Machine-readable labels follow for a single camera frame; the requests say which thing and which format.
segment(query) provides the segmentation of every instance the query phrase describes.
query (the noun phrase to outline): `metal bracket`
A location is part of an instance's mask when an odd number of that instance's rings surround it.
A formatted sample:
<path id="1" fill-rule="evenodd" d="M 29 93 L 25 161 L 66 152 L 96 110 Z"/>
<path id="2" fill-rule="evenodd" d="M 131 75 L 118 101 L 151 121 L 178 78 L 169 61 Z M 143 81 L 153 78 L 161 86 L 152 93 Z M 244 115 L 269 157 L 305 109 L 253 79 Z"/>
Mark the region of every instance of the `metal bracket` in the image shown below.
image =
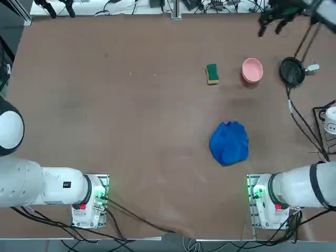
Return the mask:
<path id="1" fill-rule="evenodd" d="M 172 20 L 182 20 L 182 15 L 180 13 L 180 0 L 174 0 L 174 7 L 173 7 L 173 12 L 171 14 L 171 19 Z"/>
<path id="2" fill-rule="evenodd" d="M 10 4 L 11 9 L 24 20 L 25 26 L 32 24 L 32 18 L 29 12 L 23 7 L 19 0 L 7 0 L 7 3 Z"/>

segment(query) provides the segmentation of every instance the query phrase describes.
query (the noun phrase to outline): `cable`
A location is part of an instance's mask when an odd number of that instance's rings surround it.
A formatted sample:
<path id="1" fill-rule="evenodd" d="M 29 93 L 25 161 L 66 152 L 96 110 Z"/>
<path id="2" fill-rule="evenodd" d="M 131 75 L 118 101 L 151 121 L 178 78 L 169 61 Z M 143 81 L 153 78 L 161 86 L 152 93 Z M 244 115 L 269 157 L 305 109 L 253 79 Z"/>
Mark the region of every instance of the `cable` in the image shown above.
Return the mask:
<path id="1" fill-rule="evenodd" d="M 138 3 L 138 0 L 135 0 L 135 5 L 134 5 L 133 11 L 132 11 L 132 15 L 133 15 L 134 12 L 135 12 L 135 8 L 136 8 L 136 6 L 137 6 L 137 3 Z"/>
<path id="2" fill-rule="evenodd" d="M 130 215 L 132 215 L 133 217 L 145 222 L 146 224 L 150 225 L 151 227 L 154 227 L 160 231 L 163 231 L 163 232 L 167 232 L 167 233 L 175 233 L 174 231 L 171 231 L 171 230 L 168 230 L 168 229 L 165 229 L 165 228 L 162 228 L 162 227 L 159 227 L 159 226 L 156 226 L 155 224 L 149 222 L 148 220 L 145 220 L 144 218 L 141 218 L 140 216 L 134 214 L 133 212 L 129 211 L 128 209 L 126 209 L 125 207 L 121 206 L 120 204 L 118 204 L 117 202 L 109 199 L 109 198 L 106 198 L 106 197 L 100 197 L 101 199 L 103 200 L 108 200 L 109 202 L 111 202 L 112 204 L 118 206 L 119 208 L 123 209 L 124 211 L 126 211 L 127 213 L 129 213 Z"/>
<path id="3" fill-rule="evenodd" d="M 75 246 L 70 247 L 70 246 L 68 246 L 63 240 L 61 240 L 61 243 L 63 243 L 63 245 L 66 246 L 66 247 L 69 249 L 68 252 L 69 252 L 69 251 L 79 252 L 78 250 L 75 250 L 75 249 L 74 249 Z"/>
<path id="4" fill-rule="evenodd" d="M 184 248 L 184 251 L 185 252 L 199 252 L 200 251 L 200 249 L 201 249 L 201 243 L 200 242 L 197 242 L 196 241 L 196 239 L 193 239 L 193 238 L 191 238 L 190 240 L 189 240 L 189 242 L 188 242 L 188 249 L 185 247 L 185 244 L 184 244 L 184 236 L 182 236 L 182 245 L 183 245 L 183 248 Z"/>
<path id="5" fill-rule="evenodd" d="M 301 63 L 302 63 L 302 64 L 303 64 L 303 62 L 305 61 L 306 56 L 307 56 L 307 53 L 308 53 L 308 51 L 309 51 L 311 45 L 313 44 L 313 41 L 315 40 L 317 34 L 319 33 L 321 26 L 322 26 L 322 24 L 321 24 L 321 23 L 318 23 L 317 28 L 316 28 L 316 30 L 315 30 L 313 36 L 311 37 L 311 39 L 310 39 L 310 41 L 309 41 L 309 44 L 308 44 L 308 46 L 307 46 L 307 48 L 306 48 L 306 51 L 305 51 L 304 54 L 303 54 L 303 57 L 302 57 L 302 60 L 301 60 Z"/>
<path id="6" fill-rule="evenodd" d="M 229 245 L 230 242 L 226 243 L 226 244 L 223 244 L 221 245 L 220 247 L 216 248 L 216 249 L 213 249 L 213 250 L 210 250 L 208 252 L 217 252 L 217 251 L 220 251 L 222 248 L 225 248 L 227 245 Z"/>
<path id="7" fill-rule="evenodd" d="M 68 250 L 68 252 L 72 251 L 79 243 L 81 242 L 81 240 L 79 240 L 78 242 L 76 242 L 76 244 L 74 244 L 71 249 Z"/>
<path id="8" fill-rule="evenodd" d="M 169 0 L 167 0 L 167 3 L 168 3 L 168 5 L 169 5 L 169 9 L 170 9 L 170 11 L 173 12 L 173 9 L 172 9 L 172 7 L 170 6 Z"/>
<path id="9" fill-rule="evenodd" d="M 99 12 L 96 12 L 96 13 L 94 14 L 94 16 L 96 16 L 96 15 L 98 15 L 98 14 L 100 14 L 100 13 L 105 13 L 105 12 L 108 12 L 108 13 L 109 13 L 108 15 L 110 15 L 110 12 L 109 12 L 108 10 L 106 10 L 106 6 L 107 6 L 108 4 L 111 4 L 111 3 L 112 3 L 111 0 L 108 0 L 108 1 L 105 3 L 105 5 L 104 5 L 103 10 L 101 10 L 101 11 L 99 11 Z"/>
<path id="10" fill-rule="evenodd" d="M 124 242 L 127 242 L 127 243 L 129 243 L 129 242 L 133 242 L 133 241 L 129 241 L 129 240 L 127 240 L 127 239 L 122 235 L 121 230 L 120 230 L 120 228 L 119 228 L 119 226 L 118 226 L 117 220 L 115 219 L 115 216 L 113 215 L 113 213 L 112 213 L 109 209 L 107 209 L 107 208 L 105 209 L 105 211 L 111 216 L 111 218 L 112 218 L 112 220 L 113 220 L 113 222 L 114 222 L 115 228 L 116 228 L 116 230 L 117 230 L 117 232 L 118 232 L 119 237 L 120 237 L 121 239 L 123 239 Z"/>
<path id="11" fill-rule="evenodd" d="M 315 146 L 315 148 L 321 152 L 321 154 L 323 155 L 323 157 L 325 158 L 325 160 L 327 162 L 330 161 L 328 154 L 326 153 L 324 147 L 323 147 L 323 143 L 321 143 L 319 141 L 319 139 L 317 138 L 317 136 L 314 134 L 313 130 L 310 128 L 310 126 L 308 125 L 308 123 L 306 122 L 306 120 L 303 118 L 303 116 L 300 114 L 300 112 L 298 111 L 298 109 L 295 107 L 293 101 L 290 98 L 290 89 L 286 86 L 286 94 L 287 94 L 287 99 L 288 99 L 288 104 L 289 104 L 289 110 L 291 113 L 291 117 L 294 121 L 294 123 L 297 125 L 297 127 L 300 129 L 300 131 L 306 136 L 306 138 Z M 315 138 L 315 140 L 317 141 L 318 145 L 316 145 L 313 140 L 308 136 L 308 134 L 303 130 L 303 128 L 300 126 L 300 124 L 298 123 L 298 121 L 296 120 L 296 118 L 293 115 L 293 110 L 292 108 L 295 110 L 295 112 L 298 114 L 298 116 L 300 117 L 300 119 L 304 122 L 304 124 L 306 125 L 306 127 L 308 128 L 309 132 L 313 135 L 313 137 Z"/>
<path id="12" fill-rule="evenodd" d="M 40 212 L 38 212 L 38 211 L 36 211 L 36 210 L 33 210 L 32 208 L 31 208 L 31 210 L 33 211 L 33 212 L 35 212 L 35 213 L 37 213 L 38 215 L 40 215 L 40 216 L 42 216 L 43 218 L 40 218 L 40 217 L 38 217 L 38 216 L 35 216 L 35 215 L 33 215 L 33 214 L 31 214 L 31 213 L 29 213 L 28 211 L 27 211 L 27 209 L 25 209 L 24 207 L 21 207 L 21 209 L 28 215 L 28 216 L 30 216 L 31 218 L 36 218 L 36 219 L 38 219 L 38 220 L 41 220 L 41 221 L 45 221 L 45 220 L 47 220 L 47 221 L 50 221 L 50 222 L 52 222 L 53 224 L 55 224 L 55 225 L 62 225 L 63 223 L 62 222 L 55 222 L 55 221 L 53 221 L 53 220 L 51 220 L 51 219 L 49 219 L 48 217 L 46 217 L 45 215 L 43 215 L 43 214 L 41 214 Z M 87 240 L 87 239 L 85 239 L 77 230 L 75 230 L 74 228 L 72 228 L 72 227 L 69 227 L 71 230 L 73 230 L 80 238 L 82 238 L 82 240 L 81 239 L 79 239 L 79 238 L 77 238 L 75 235 L 73 235 L 71 232 L 69 232 L 68 230 L 66 230 L 64 227 L 61 227 L 60 226 L 60 228 L 62 229 L 62 230 L 64 230 L 65 232 L 67 232 L 69 235 L 71 235 L 74 239 L 76 239 L 76 240 L 79 240 L 79 241 L 86 241 L 86 242 L 88 242 L 88 243 L 96 243 L 95 241 L 91 241 L 91 240 Z"/>
<path id="13" fill-rule="evenodd" d="M 203 3 L 204 3 L 204 1 L 205 0 L 203 0 L 199 5 L 198 5 L 198 7 L 197 7 L 197 9 L 195 10 L 195 12 L 194 12 L 194 14 L 196 14 L 196 12 L 200 9 L 200 10 L 204 10 L 204 5 L 203 5 Z"/>
<path id="14" fill-rule="evenodd" d="M 256 241 L 257 243 L 259 243 L 259 245 L 256 245 L 256 246 L 252 246 L 252 247 L 248 247 L 246 248 L 245 245 L 246 244 L 243 244 L 242 246 L 238 246 L 232 242 L 230 242 L 233 246 L 239 248 L 239 249 L 253 249 L 253 248 L 258 248 L 258 247 L 262 247 L 262 246 L 275 246 L 277 244 L 280 244 L 280 243 L 283 243 L 283 242 L 286 242 L 288 241 L 292 235 L 297 232 L 297 229 L 299 227 L 299 224 L 296 222 L 296 226 L 294 227 L 294 230 L 292 228 L 288 228 L 286 230 L 286 233 L 280 237 L 279 239 L 277 240 L 272 240 L 276 235 L 277 233 L 282 229 L 282 227 L 287 224 L 287 222 L 289 224 L 291 224 L 291 222 L 289 221 L 291 218 L 293 218 L 294 216 L 296 215 L 299 215 L 299 218 L 296 219 L 296 221 L 301 221 L 302 220 L 302 211 L 301 210 L 298 210 L 296 211 L 295 213 L 291 214 L 288 216 L 288 218 L 280 225 L 280 227 L 276 230 L 276 232 L 267 240 L 267 241 Z"/>
<path id="15" fill-rule="evenodd" d="M 214 4 L 214 2 L 212 0 L 210 0 L 211 4 L 214 6 L 215 10 L 216 10 L 216 13 L 218 14 L 218 10 L 216 8 L 216 5 Z"/>
<path id="16" fill-rule="evenodd" d="M 248 242 L 245 242 L 245 243 L 242 245 L 242 247 L 239 248 L 239 249 L 237 250 L 237 252 L 241 251 L 241 250 L 245 247 L 246 244 L 248 244 Z"/>
<path id="17" fill-rule="evenodd" d="M 250 2 L 250 3 L 255 4 L 255 7 L 258 6 L 261 12 L 264 12 L 264 11 L 265 11 L 265 10 L 258 4 L 258 3 L 253 2 L 252 0 L 245 0 L 245 1 L 248 1 L 248 2 Z"/>
<path id="18" fill-rule="evenodd" d="M 40 222 L 40 223 L 43 223 L 43 224 L 47 224 L 47 225 L 49 225 L 49 226 L 63 227 L 63 228 L 70 228 L 70 229 L 80 229 L 80 230 L 84 230 L 84 231 L 86 231 L 86 232 L 93 233 L 93 234 L 96 234 L 96 235 L 101 235 L 101 236 L 109 237 L 109 238 L 111 238 L 111 239 L 114 239 L 114 241 L 117 242 L 117 243 L 119 243 L 120 245 L 124 245 L 124 247 L 125 247 L 126 249 L 128 249 L 130 252 L 134 252 L 134 251 L 133 251 L 132 249 L 130 249 L 128 246 L 126 246 L 125 244 L 121 243 L 123 240 L 121 240 L 121 239 L 119 239 L 119 238 L 116 238 L 116 237 L 114 237 L 114 236 L 107 235 L 107 234 L 103 234 L 103 233 L 96 232 L 96 231 L 93 231 L 93 230 L 90 230 L 90 229 L 86 229 L 86 228 L 81 228 L 81 227 L 77 227 L 77 226 L 69 226 L 69 225 L 66 225 L 66 224 L 61 223 L 61 222 L 56 222 L 56 223 L 59 223 L 59 224 L 54 224 L 53 222 L 55 222 L 55 221 L 53 221 L 53 220 L 52 220 L 52 221 L 49 221 L 49 220 L 47 220 L 47 219 L 45 219 L 45 220 L 41 220 L 41 219 L 39 219 L 38 216 L 35 216 L 35 215 L 32 215 L 32 216 L 27 215 L 27 214 L 25 214 L 25 213 L 19 211 L 19 210 L 18 210 L 17 208 L 15 208 L 15 207 L 11 207 L 11 209 L 13 209 L 13 210 L 16 211 L 18 214 L 20 214 L 20 215 L 22 215 L 22 216 L 24 216 L 24 217 L 26 217 L 26 218 L 28 218 L 28 219 L 31 219 L 31 220 L 33 220 L 33 221 Z"/>
<path id="19" fill-rule="evenodd" d="M 66 246 L 69 250 L 68 252 L 70 251 L 73 251 L 73 252 L 79 252 L 78 250 L 75 250 L 74 247 L 77 246 L 77 244 L 79 244 L 81 241 L 78 241 L 75 245 L 73 245 L 72 247 L 68 246 L 63 240 L 61 240 L 61 242 L 63 243 L 64 246 Z M 111 250 L 108 250 L 106 252 L 112 252 L 112 251 L 115 251 L 117 250 L 118 248 L 121 248 L 125 246 L 125 244 L 122 244 L 122 245 L 119 245 L 118 247 L 114 248 L 114 249 L 111 249 Z"/>
<path id="20" fill-rule="evenodd" d="M 295 59 L 296 56 L 298 55 L 298 53 L 299 53 L 299 51 L 300 51 L 300 49 L 301 49 L 303 43 L 306 41 L 306 38 L 307 38 L 307 36 L 308 36 L 308 34 L 309 34 L 309 32 L 310 32 L 312 26 L 313 26 L 313 24 L 310 23 L 310 25 L 308 26 L 308 29 L 307 29 L 306 32 L 304 33 L 304 36 L 303 36 L 303 38 L 302 38 L 302 40 L 301 40 L 301 42 L 300 42 L 298 48 L 296 49 L 296 52 L 294 53 L 294 59 Z"/>

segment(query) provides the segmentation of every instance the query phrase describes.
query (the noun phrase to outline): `green led light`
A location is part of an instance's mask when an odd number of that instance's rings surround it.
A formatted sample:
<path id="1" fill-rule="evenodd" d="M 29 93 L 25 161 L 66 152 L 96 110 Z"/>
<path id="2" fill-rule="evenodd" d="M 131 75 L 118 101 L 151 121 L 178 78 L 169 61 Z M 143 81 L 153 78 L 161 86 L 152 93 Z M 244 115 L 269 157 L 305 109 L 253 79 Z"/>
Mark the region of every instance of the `green led light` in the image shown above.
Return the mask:
<path id="1" fill-rule="evenodd" d="M 255 198 L 260 198 L 263 195 L 264 191 L 265 187 L 262 185 L 255 185 L 255 187 L 253 188 Z"/>

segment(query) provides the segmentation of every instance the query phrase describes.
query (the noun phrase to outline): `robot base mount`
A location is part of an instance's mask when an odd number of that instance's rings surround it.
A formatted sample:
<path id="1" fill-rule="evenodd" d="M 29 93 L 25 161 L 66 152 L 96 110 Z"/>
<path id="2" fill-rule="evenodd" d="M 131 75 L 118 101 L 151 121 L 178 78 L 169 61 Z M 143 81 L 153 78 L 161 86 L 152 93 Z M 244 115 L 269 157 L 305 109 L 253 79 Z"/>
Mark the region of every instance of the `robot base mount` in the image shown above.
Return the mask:
<path id="1" fill-rule="evenodd" d="M 279 229 L 289 216 L 289 208 L 275 205 L 269 195 L 268 182 L 271 174 L 248 174 L 247 187 L 252 225 L 262 229 Z"/>

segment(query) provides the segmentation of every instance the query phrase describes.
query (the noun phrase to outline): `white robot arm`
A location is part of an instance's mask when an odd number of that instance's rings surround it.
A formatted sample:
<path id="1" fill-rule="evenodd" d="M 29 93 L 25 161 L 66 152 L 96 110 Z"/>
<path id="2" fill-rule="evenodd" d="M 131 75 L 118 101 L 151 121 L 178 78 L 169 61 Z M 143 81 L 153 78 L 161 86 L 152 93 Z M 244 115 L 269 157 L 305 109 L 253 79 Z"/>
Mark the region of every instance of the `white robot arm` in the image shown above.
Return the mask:
<path id="1" fill-rule="evenodd" d="M 14 156 L 0 157 L 0 207 L 72 205 L 72 224 L 106 225 L 108 176 L 82 174 L 68 167 L 41 167 Z"/>
<path id="2" fill-rule="evenodd" d="M 335 184 L 336 162 L 261 175 L 252 191 L 260 227 L 279 229 L 289 216 L 289 207 L 336 206 Z"/>

